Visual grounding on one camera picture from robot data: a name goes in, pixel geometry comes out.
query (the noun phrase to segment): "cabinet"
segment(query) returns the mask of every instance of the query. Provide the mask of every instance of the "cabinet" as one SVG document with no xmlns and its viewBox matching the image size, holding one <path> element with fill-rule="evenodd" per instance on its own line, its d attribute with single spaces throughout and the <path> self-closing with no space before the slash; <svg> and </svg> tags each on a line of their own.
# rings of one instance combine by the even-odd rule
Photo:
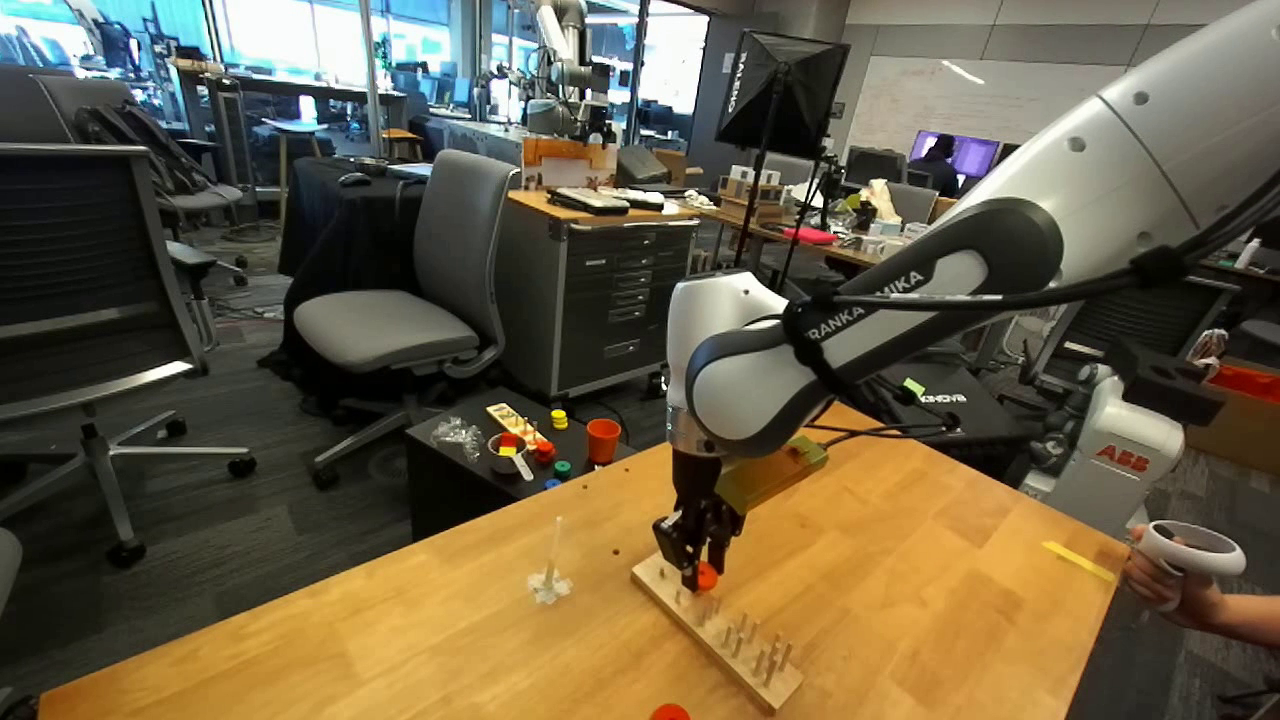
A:
<svg viewBox="0 0 1280 720">
<path fill-rule="evenodd" d="M 655 372 L 699 221 L 586 214 L 511 196 L 497 265 L 510 374 L 542 395 L 586 395 Z"/>
</svg>

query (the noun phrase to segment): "box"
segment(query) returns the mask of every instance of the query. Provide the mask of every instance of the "box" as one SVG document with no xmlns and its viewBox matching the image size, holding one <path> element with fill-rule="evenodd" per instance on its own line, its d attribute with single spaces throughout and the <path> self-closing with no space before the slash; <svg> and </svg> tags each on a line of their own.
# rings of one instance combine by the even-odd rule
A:
<svg viewBox="0 0 1280 720">
<path fill-rule="evenodd" d="M 1280 476 L 1280 395 L 1271 389 L 1280 389 L 1275 369 L 1225 364 L 1212 380 L 1225 409 L 1212 424 L 1188 427 L 1188 446 Z"/>
</svg>

